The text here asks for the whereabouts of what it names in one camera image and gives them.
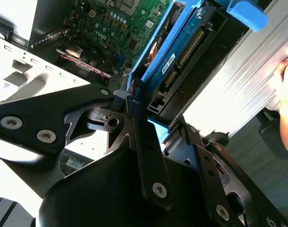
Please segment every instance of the white sticker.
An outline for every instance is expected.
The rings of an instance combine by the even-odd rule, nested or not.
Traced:
[[[152,54],[154,52],[154,49],[157,47],[157,42],[154,43],[154,45],[152,46],[152,49],[150,50],[149,54]]]
[[[173,53],[172,56],[169,58],[168,62],[166,63],[166,65],[164,66],[164,68],[162,69],[163,75],[166,72],[166,70],[169,68],[169,66],[172,64],[172,62],[175,58],[176,58],[176,56]]]
[[[149,27],[149,28],[152,28],[153,25],[154,25],[154,23],[151,22],[150,20],[148,20],[148,21],[146,22],[146,26]]]
[[[74,169],[81,169],[83,167],[83,165],[81,163],[75,162],[72,158],[68,159],[66,165],[69,167],[72,167]]]

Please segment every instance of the screw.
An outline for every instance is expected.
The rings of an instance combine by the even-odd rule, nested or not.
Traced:
[[[276,224],[274,223],[274,221],[272,221],[269,217],[267,217],[267,222],[269,226],[276,227]]]
[[[193,132],[193,133],[196,133],[197,132],[197,130],[194,128],[194,127],[190,127],[190,130]]]
[[[229,213],[226,210],[226,208],[224,208],[222,205],[217,205],[216,206],[216,212],[218,213],[218,215],[224,219],[225,221],[229,221]]]
[[[154,194],[156,194],[158,197],[160,197],[162,199],[166,198],[166,196],[167,196],[167,189],[160,182],[153,183],[152,190],[153,190]]]
[[[103,89],[101,90],[101,93],[106,95],[106,96],[109,94],[107,90],[103,90]]]
[[[56,134],[48,129],[41,130],[37,133],[37,139],[42,143],[53,143],[56,138]]]
[[[23,122],[20,118],[14,116],[7,116],[1,119],[0,124],[6,129],[19,129],[23,125]]]
[[[215,144],[214,146],[215,146],[215,148],[216,148],[218,151],[222,151],[222,150],[223,150],[223,148],[221,148],[220,145]]]

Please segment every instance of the aluminum panel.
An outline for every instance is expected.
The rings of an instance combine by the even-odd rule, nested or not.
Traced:
[[[269,25],[244,35],[185,111],[186,122],[203,136],[213,131],[233,136],[276,98],[273,72],[288,56],[288,0],[274,0],[265,13]]]

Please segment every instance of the circuit chip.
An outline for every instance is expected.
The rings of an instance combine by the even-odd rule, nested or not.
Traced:
[[[149,28],[152,28],[153,27],[153,22],[151,22],[150,20],[148,20],[147,22],[146,22],[146,26],[147,27],[149,27]]]
[[[120,10],[132,16],[135,13],[140,0],[123,0]]]
[[[131,39],[128,47],[129,47],[130,49],[134,50],[134,49],[136,48],[136,46],[138,45],[138,43],[139,43],[139,42],[138,42],[137,40]]]
[[[127,29],[127,25],[122,25],[122,26],[121,26],[121,30],[122,30],[122,31],[126,31],[126,29]]]
[[[118,26],[118,24],[119,24],[118,20],[115,20],[114,23],[113,23],[114,26]]]
[[[111,18],[111,16],[107,14],[106,17],[105,17],[105,20],[106,20],[106,21],[109,21],[110,18]]]

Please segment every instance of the motherboard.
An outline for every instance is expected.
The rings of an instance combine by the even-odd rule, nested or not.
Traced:
[[[172,0],[89,0],[76,7],[72,29],[111,52],[118,71],[132,68]]]

